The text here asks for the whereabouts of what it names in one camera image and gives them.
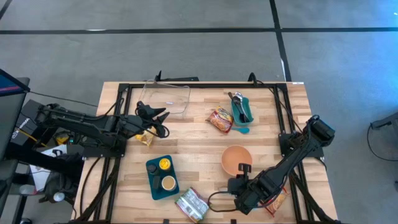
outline screen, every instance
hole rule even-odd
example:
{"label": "screen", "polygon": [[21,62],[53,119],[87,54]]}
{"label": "screen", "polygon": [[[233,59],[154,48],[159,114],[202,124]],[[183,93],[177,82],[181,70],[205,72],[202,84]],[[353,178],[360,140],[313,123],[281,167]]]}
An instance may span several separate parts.
{"label": "screen", "polygon": [[14,95],[29,91],[29,87],[0,69],[0,96]]}

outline wooden table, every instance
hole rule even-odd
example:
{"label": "wooden table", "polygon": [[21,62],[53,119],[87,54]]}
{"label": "wooden table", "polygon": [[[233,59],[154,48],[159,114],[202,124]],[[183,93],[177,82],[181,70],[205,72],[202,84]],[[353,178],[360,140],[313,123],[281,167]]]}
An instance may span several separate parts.
{"label": "wooden table", "polygon": [[[118,85],[118,82],[104,83],[98,115],[105,113],[115,102]],[[311,117],[305,87],[303,84],[295,83],[288,83],[287,86],[294,119],[303,128],[306,120]],[[129,114],[134,113],[141,91],[142,89],[134,89]],[[233,130],[228,134],[223,134],[205,121],[219,105],[231,111],[231,101],[227,95],[229,91],[233,93],[240,91],[250,100],[254,121],[247,135]],[[288,129],[287,114],[284,110],[283,113],[285,126]],[[172,114],[164,124],[170,129],[170,136],[165,139],[156,138],[150,147],[143,145],[135,138],[128,141],[126,155],[121,159],[112,223],[161,223],[165,218],[168,218],[171,223],[191,223],[174,204],[179,194],[157,201],[152,199],[145,167],[146,161],[150,159],[170,154],[177,171],[180,193],[193,187],[205,198],[213,192],[225,190],[227,180],[231,177],[224,172],[220,164],[221,154],[228,146],[239,144],[250,151],[253,158],[250,178],[266,167],[276,165],[282,159],[277,140],[280,131],[275,100],[267,88],[192,88],[185,116],[182,118]],[[94,160],[91,158],[85,162],[75,203],[77,211],[79,211],[81,186]],[[101,159],[97,163],[88,178],[83,209],[89,205],[98,192],[103,161],[104,159]],[[303,164],[310,193],[327,215],[337,218],[325,168],[315,159],[304,159]],[[286,184],[285,188],[290,192],[289,184]],[[299,198],[303,218],[306,218],[300,193]],[[101,210],[102,218],[106,213],[107,201],[106,195]],[[234,207],[231,195],[215,195],[212,203],[216,209]],[[287,198],[274,218],[265,209],[260,208],[253,210],[249,215],[241,212],[209,211],[205,222],[230,223],[231,219],[237,219],[238,223],[295,223],[292,198]]]}

